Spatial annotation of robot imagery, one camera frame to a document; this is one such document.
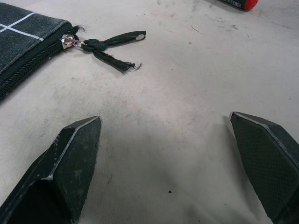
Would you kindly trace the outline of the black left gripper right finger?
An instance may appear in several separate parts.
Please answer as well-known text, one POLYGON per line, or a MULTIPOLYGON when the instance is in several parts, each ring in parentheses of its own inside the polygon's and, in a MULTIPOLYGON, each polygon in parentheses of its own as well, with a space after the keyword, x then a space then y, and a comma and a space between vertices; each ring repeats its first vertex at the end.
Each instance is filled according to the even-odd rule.
POLYGON ((299 145, 280 125, 231 112, 242 164, 267 216, 274 224, 299 222, 299 145))

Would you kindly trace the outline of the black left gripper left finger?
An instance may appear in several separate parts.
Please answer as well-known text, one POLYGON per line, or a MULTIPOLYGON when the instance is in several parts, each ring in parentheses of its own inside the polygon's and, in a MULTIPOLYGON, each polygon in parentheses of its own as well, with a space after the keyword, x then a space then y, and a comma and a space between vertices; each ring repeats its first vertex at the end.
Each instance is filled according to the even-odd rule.
POLYGON ((93 178, 102 121, 64 127, 0 207, 2 224, 77 224, 93 178))

